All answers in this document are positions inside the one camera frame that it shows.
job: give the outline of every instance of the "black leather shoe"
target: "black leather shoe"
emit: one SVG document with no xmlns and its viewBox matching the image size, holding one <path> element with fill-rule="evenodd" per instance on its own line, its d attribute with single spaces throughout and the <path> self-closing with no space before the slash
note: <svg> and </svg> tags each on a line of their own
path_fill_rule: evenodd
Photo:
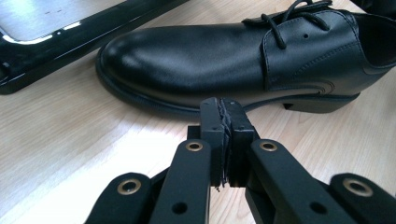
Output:
<svg viewBox="0 0 396 224">
<path fill-rule="evenodd" d="M 300 2 L 236 24 L 133 31 L 100 50 L 99 78 L 121 100 L 162 110 L 196 113 L 215 96 L 326 113 L 396 64 L 396 21 Z"/>
</svg>

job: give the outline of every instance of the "wooden table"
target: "wooden table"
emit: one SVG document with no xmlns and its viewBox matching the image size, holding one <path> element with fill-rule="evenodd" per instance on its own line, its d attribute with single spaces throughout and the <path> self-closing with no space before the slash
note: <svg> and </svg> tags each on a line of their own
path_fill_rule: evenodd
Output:
<svg viewBox="0 0 396 224">
<path fill-rule="evenodd" d="M 17 4 L 21 2 L 2 1 L 0 24 L 29 39 L 37 34 L 25 32 L 18 22 L 35 31 L 41 27 L 44 34 L 54 25 L 47 16 L 58 18 L 55 25 L 62 27 L 120 1 Z M 291 2 L 190 0 L 144 27 L 239 22 L 284 10 Z M 40 4 L 49 6 L 30 16 Z M 69 8 L 73 4 L 78 10 Z M 334 7 L 357 10 L 347 0 L 336 0 Z M 110 180 L 128 172 L 158 174 L 186 138 L 187 126 L 197 124 L 119 101 L 99 83 L 95 56 L 93 52 L 17 93 L 0 96 L 0 223 L 83 223 Z M 247 114 L 262 138 L 282 143 L 313 177 L 328 183 L 333 175 L 350 172 L 394 195 L 395 83 L 393 69 L 331 114 L 291 112 L 282 105 Z M 212 189 L 211 195 L 211 223 L 254 222 L 243 189 Z"/>
</svg>

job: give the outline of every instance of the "round hole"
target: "round hole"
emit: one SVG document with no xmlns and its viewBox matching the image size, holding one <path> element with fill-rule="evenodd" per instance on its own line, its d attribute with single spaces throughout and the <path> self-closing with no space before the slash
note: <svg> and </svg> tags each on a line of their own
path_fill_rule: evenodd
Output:
<svg viewBox="0 0 396 224">
<path fill-rule="evenodd" d="M 357 179 L 346 178 L 343 181 L 344 187 L 350 192 L 362 196 L 362 197 L 371 197 L 373 195 L 373 190 L 363 182 Z"/>
<path fill-rule="evenodd" d="M 197 142 L 192 142 L 186 145 L 186 148 L 189 151 L 199 151 L 203 148 L 204 146 L 201 143 L 197 143 Z"/>
<path fill-rule="evenodd" d="M 327 213 L 327 209 L 325 206 L 323 206 L 321 203 L 311 203 L 309 204 L 309 206 L 311 207 L 311 209 L 318 213 L 318 214 L 326 214 Z"/>
<path fill-rule="evenodd" d="M 277 150 L 277 146 L 270 142 L 262 142 L 260 147 L 266 151 L 275 151 Z"/>
<path fill-rule="evenodd" d="M 172 206 L 172 211 L 175 214 L 181 215 L 181 214 L 187 212 L 187 204 L 186 203 L 175 203 Z"/>
<path fill-rule="evenodd" d="M 119 192 L 119 194 L 129 195 L 129 194 L 136 193 L 140 189 L 141 186 L 142 186 L 142 184 L 140 183 L 139 180 L 128 179 L 128 180 L 122 181 L 119 184 L 117 191 Z"/>
</svg>

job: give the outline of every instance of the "shoe opening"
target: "shoe opening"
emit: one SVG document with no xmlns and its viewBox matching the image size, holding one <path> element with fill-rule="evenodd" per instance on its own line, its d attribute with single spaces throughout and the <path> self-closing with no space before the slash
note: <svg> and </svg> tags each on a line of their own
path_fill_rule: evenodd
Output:
<svg viewBox="0 0 396 224">
<path fill-rule="evenodd" d="M 396 62 L 396 21 L 374 15 L 356 15 L 364 54 L 373 66 Z"/>
</svg>

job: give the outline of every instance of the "shoe sole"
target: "shoe sole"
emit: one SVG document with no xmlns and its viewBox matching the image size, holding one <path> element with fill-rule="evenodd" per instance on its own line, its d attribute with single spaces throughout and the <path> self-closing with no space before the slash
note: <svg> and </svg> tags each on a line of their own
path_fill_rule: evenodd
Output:
<svg viewBox="0 0 396 224">
<path fill-rule="evenodd" d="M 97 55 L 96 73 L 102 85 L 117 98 L 130 105 L 145 105 L 162 112 L 177 113 L 187 116 L 199 116 L 199 108 L 173 105 L 164 101 L 151 98 L 139 92 L 131 91 L 126 85 L 124 85 L 120 81 L 106 75 L 106 73 L 103 71 L 101 63 L 101 54 L 103 49 L 104 47 L 99 50 Z M 344 105 L 349 104 L 350 102 L 358 98 L 359 95 L 359 93 L 352 96 L 292 95 L 260 101 L 250 105 L 243 105 L 243 108 L 246 111 L 249 111 L 263 105 L 283 104 L 283 106 L 287 110 L 324 114 L 331 113 L 343 107 Z"/>
</svg>

